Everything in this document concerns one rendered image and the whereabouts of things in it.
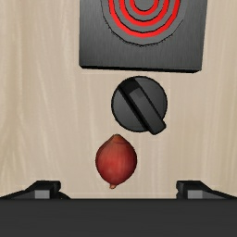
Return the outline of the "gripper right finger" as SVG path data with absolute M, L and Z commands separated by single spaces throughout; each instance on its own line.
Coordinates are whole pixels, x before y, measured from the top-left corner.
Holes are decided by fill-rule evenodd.
M 236 199 L 236 196 L 212 190 L 201 181 L 177 181 L 178 199 Z

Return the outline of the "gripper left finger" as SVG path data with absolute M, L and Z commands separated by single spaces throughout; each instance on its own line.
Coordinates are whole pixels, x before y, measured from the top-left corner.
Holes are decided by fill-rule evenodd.
M 69 199 L 69 197 L 60 192 L 60 181 L 36 181 L 27 189 L 15 193 L 10 193 L 1 196 L 1 199 L 35 199 L 35 200 L 50 200 L 50 199 Z

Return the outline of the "red onion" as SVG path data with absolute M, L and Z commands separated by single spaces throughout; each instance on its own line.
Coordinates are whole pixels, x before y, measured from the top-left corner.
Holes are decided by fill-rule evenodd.
M 95 166 L 110 189 L 126 181 L 135 171 L 137 155 L 133 146 L 121 135 L 114 134 L 98 149 Z

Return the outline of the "stove plate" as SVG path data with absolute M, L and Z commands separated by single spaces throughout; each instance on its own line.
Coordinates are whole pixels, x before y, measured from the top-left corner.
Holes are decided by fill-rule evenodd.
M 202 69 L 207 0 L 80 0 L 79 65 L 195 73 Z M 168 99 L 146 76 L 121 82 L 111 110 L 133 132 L 166 128 Z

